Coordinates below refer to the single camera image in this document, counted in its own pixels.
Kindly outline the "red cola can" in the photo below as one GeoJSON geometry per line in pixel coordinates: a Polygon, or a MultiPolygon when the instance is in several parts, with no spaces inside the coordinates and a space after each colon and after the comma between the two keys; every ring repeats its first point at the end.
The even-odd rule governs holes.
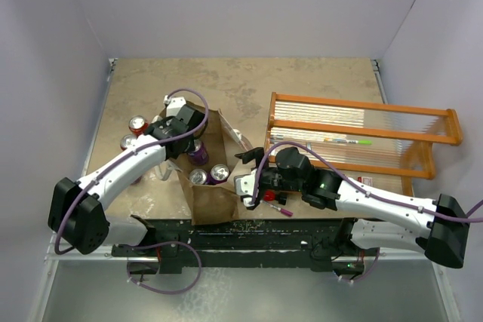
{"type": "Polygon", "coordinates": [[[124,135],[119,142],[120,149],[124,151],[129,147],[134,146],[136,140],[137,140],[137,137],[133,134],[124,135]]]}
{"type": "Polygon", "coordinates": [[[128,122],[128,128],[136,137],[143,134],[149,126],[149,122],[142,115],[133,116],[128,122]]]}

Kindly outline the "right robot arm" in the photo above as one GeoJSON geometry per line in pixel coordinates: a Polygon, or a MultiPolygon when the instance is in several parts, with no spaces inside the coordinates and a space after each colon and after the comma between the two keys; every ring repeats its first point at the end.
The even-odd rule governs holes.
{"type": "Polygon", "coordinates": [[[289,143],[277,153],[274,166],[261,147],[238,153],[243,164],[255,163],[250,173],[234,178],[245,207],[257,208],[267,191],[298,193],[316,209],[364,217],[336,236],[336,247],[344,255],[359,249],[411,250],[444,267],[463,267],[469,220],[454,197],[415,198],[367,186],[333,166],[312,165],[306,150],[289,143]]]}

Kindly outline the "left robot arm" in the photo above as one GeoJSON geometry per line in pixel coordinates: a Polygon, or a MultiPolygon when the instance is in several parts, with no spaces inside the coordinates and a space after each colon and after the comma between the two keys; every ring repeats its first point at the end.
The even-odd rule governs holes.
{"type": "Polygon", "coordinates": [[[109,205],[144,173],[192,150],[205,112],[185,104],[151,123],[126,150],[77,181],[65,177],[54,187],[48,227],[57,240],[87,255],[103,244],[124,244],[139,256],[150,254],[155,237],[137,216],[113,219],[109,205]]]}

